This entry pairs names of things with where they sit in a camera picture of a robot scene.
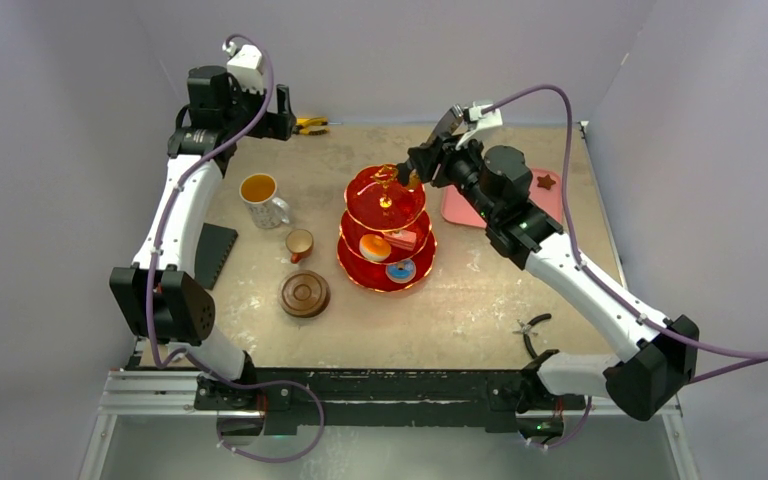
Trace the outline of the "flower-shaped orange cookie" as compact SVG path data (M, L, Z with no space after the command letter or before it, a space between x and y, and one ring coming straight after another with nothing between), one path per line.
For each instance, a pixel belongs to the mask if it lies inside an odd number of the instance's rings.
M408 178L407 188L409 190L414 190L418 187L420 187L423 184L422 180L420 179L419 175L416 171L413 171Z

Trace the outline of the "pink layered cake slice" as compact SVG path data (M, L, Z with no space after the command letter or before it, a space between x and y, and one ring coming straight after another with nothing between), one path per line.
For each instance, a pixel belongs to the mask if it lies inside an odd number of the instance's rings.
M408 229L384 232L383 237L393 248L406 251L413 251L419 244L419 235Z

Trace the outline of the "red three-tier cake stand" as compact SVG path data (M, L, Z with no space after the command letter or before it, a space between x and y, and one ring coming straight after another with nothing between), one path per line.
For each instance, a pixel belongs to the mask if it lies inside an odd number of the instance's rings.
M424 186L398 180L393 164L361 169L344 191L337 260L355 285L395 293L432 270L437 240Z

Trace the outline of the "yellow frosted donut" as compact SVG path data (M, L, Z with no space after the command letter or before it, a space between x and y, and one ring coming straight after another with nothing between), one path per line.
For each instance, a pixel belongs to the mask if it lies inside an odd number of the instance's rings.
M387 240L377 234L365 234L359 240L360 254L372 262L384 262L392 253L392 246Z

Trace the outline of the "brown star cookie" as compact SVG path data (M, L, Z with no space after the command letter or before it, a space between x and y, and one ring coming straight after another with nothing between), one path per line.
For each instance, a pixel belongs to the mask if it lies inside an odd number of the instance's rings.
M538 188L551 191L556 184L557 184L557 181L550 174L545 174L537 177Z

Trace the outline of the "pink serving tray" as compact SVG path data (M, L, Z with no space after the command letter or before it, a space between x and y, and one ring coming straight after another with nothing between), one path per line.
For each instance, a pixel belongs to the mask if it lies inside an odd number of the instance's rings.
M533 179L530 186L530 199L554 220L561 222L563 214L562 177L550 170L533 168ZM550 174L557 181L551 191L537 187L537 177ZM468 201L457 191L454 185L443 189L441 216L449 223L484 229L486 222L473 209Z

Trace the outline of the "blue frosted donut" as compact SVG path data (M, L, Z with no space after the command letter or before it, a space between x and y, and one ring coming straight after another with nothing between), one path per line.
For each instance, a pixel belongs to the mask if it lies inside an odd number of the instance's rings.
M410 283L416 276L417 267L412 259L405 259L386 266L386 276L397 284Z

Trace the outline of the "black serving tongs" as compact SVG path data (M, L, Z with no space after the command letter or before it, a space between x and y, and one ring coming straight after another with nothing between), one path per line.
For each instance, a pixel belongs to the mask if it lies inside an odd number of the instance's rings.
M396 165L396 180L407 188L409 175L416 171L423 184L432 183L444 158L444 146L462 125L462 107L450 107L438 120L429 137L419 146L408 149L408 157Z

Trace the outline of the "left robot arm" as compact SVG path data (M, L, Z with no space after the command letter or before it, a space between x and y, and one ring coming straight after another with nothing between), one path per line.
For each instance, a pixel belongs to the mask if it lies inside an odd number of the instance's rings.
M250 355L215 325L215 303L196 279L197 247L207 209L239 140L286 141L295 117L289 91L265 67L202 66L189 71L188 102L167 144L159 205L144 243L109 285L133 334L147 340L156 367L184 356L220 382L232 408L257 399Z

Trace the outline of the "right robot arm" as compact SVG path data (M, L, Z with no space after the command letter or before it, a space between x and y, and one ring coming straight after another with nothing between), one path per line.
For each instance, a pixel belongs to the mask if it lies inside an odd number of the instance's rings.
M470 140L457 148L443 135L409 149L397 166L413 181L457 192L485 221L496 252L552 288L611 347L609 355L550 350L522 370L519 408L544 407L564 395L611 400L629 417L651 419L693 378L699 329L646 305L574 246L572 235L530 198L533 180L524 154L509 146L485 149Z

